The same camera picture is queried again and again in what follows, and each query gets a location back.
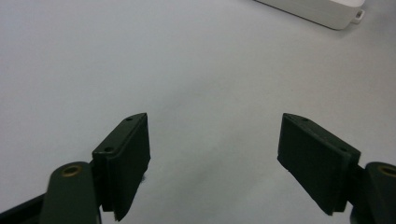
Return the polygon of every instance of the white box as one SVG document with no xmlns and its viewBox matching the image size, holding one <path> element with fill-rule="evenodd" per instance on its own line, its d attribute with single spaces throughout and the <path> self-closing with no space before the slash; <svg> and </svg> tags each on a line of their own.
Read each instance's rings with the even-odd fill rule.
<svg viewBox="0 0 396 224">
<path fill-rule="evenodd" d="M 258 0 L 299 17 L 335 30 L 359 23 L 364 15 L 364 0 Z"/>
</svg>

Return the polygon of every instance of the white plastic device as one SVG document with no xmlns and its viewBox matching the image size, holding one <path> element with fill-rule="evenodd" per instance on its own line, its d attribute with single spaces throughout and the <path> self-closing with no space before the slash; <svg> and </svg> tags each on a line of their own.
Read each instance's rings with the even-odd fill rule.
<svg viewBox="0 0 396 224">
<path fill-rule="evenodd" d="M 258 0 L 291 14 L 317 22 L 335 30 L 346 28 L 351 22 L 359 23 L 364 0 Z"/>
</svg>

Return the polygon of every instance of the brass insert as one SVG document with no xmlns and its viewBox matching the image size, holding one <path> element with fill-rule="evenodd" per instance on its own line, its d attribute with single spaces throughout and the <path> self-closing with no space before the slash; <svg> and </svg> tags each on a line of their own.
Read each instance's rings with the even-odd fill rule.
<svg viewBox="0 0 396 224">
<path fill-rule="evenodd" d="M 82 168 L 79 165 L 70 165 L 62 170 L 62 176 L 70 177 L 73 175 L 77 175 L 79 172 L 81 172 L 81 170 Z"/>
</svg>

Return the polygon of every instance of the screw hole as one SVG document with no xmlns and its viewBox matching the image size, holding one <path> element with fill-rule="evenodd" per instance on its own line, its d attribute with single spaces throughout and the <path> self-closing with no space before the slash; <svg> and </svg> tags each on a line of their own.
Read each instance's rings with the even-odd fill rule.
<svg viewBox="0 0 396 224">
<path fill-rule="evenodd" d="M 106 147 L 104 149 L 105 152 L 113 152 L 114 151 L 114 147 Z"/>
<path fill-rule="evenodd" d="M 69 177 L 69 176 L 77 175 L 79 172 L 81 172 L 81 166 L 71 165 L 62 170 L 62 176 Z"/>
<path fill-rule="evenodd" d="M 359 19 L 361 17 L 362 13 L 363 13 L 363 11 L 359 11 L 358 14 L 356 14 L 356 19 Z"/>
<path fill-rule="evenodd" d="M 396 169 L 390 166 L 380 166 L 379 171 L 384 175 L 390 175 L 396 177 Z"/>
</svg>

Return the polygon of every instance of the gray tabletop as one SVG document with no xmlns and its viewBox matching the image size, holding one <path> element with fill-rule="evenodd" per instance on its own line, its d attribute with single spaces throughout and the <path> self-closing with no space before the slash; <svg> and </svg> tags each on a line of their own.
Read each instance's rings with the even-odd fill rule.
<svg viewBox="0 0 396 224">
<path fill-rule="evenodd" d="M 2 1 L 0 212 L 148 112 L 121 223 L 348 223 L 277 162 L 282 113 L 396 161 L 396 2 L 334 31 L 251 0 Z M 104 223 L 113 223 L 103 214 Z"/>
</svg>

